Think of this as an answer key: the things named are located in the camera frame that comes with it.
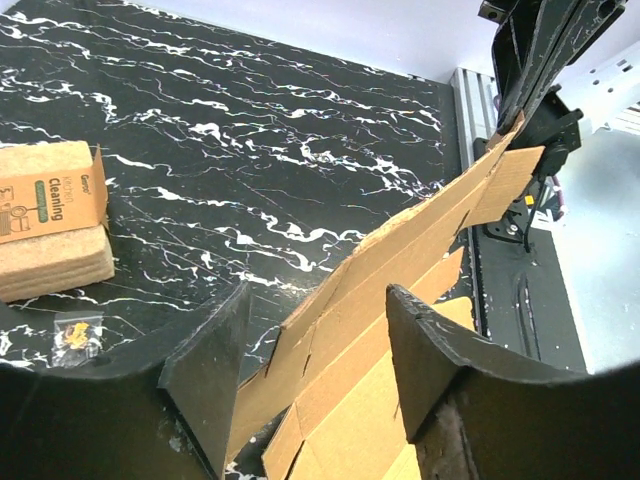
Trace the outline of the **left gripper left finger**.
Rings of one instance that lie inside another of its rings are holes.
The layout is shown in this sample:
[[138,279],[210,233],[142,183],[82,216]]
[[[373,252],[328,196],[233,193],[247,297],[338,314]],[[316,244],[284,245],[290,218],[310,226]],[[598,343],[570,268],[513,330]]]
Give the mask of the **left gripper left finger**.
[[168,397],[210,478],[224,476],[240,367],[251,317],[243,282],[165,360],[158,387]]

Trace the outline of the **brown cardboard box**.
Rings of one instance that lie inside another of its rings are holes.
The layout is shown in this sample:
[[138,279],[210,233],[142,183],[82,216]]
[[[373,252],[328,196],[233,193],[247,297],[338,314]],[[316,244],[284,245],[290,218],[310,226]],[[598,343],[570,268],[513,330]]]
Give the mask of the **brown cardboard box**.
[[367,235],[281,325],[270,361],[239,388],[227,447],[235,458],[268,422],[280,424],[262,464],[271,479],[384,479],[406,448],[392,365],[386,289],[433,302],[457,281],[463,229],[498,220],[524,189],[538,147],[511,150],[516,131],[433,197]]

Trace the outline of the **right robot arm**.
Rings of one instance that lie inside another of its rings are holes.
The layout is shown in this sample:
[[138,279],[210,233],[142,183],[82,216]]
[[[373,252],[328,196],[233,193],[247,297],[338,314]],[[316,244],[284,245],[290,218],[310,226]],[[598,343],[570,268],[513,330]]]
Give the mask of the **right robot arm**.
[[556,175],[584,139],[639,99],[636,1],[484,1],[496,132],[512,150],[539,147],[532,176]]

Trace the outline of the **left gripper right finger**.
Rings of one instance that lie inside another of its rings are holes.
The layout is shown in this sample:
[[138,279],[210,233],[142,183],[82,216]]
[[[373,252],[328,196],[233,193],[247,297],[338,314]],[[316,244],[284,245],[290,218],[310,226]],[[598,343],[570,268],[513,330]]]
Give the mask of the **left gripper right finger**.
[[400,285],[386,287],[385,308],[404,429],[411,443],[424,431],[434,407],[470,374],[518,385],[549,385],[586,376],[497,345]]

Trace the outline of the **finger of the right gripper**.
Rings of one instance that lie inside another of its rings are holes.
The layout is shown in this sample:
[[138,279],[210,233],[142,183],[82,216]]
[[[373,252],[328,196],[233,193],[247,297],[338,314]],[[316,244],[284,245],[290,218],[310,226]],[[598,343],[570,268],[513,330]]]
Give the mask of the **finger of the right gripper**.
[[546,1],[511,1],[492,43],[500,103],[498,131],[509,131],[530,109],[542,60],[536,52]]
[[526,119],[531,118],[559,72],[575,61],[605,23],[603,1],[546,1],[536,52],[542,60],[540,78]]

